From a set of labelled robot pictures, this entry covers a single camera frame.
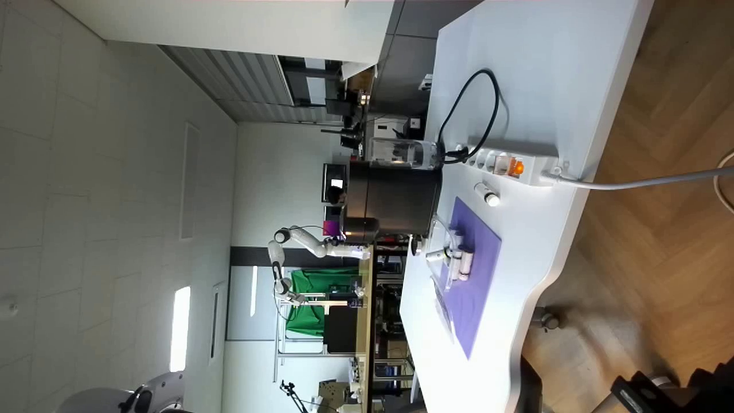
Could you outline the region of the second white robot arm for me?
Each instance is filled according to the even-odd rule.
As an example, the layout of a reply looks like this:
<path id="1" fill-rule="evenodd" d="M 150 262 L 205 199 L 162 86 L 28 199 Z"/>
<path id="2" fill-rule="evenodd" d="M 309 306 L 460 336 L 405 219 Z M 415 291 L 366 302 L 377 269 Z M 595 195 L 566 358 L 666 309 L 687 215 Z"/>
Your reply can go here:
<path id="1" fill-rule="evenodd" d="M 327 293 L 294 293 L 289 281 L 285 278 L 285 246 L 298 244 L 311 257 L 337 257 L 337 259 L 366 259 L 369 251 L 364 246 L 345 246 L 345 244 L 329 244 L 318 241 L 299 224 L 280 228 L 267 241 L 267 262 L 274 281 L 274 291 L 291 302 L 294 307 L 321 307 L 327 312 L 329 307 L 352 307 L 363 298 L 363 290 L 355 290 L 348 298 L 337 298 Z"/>

